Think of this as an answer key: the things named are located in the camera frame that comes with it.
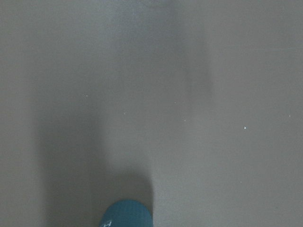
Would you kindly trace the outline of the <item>dark teal mug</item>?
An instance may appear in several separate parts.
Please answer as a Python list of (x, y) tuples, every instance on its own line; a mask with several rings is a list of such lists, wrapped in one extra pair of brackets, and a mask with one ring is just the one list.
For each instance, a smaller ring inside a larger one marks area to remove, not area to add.
[(99, 227), (152, 227), (149, 210), (136, 200), (120, 200), (110, 205), (98, 225)]

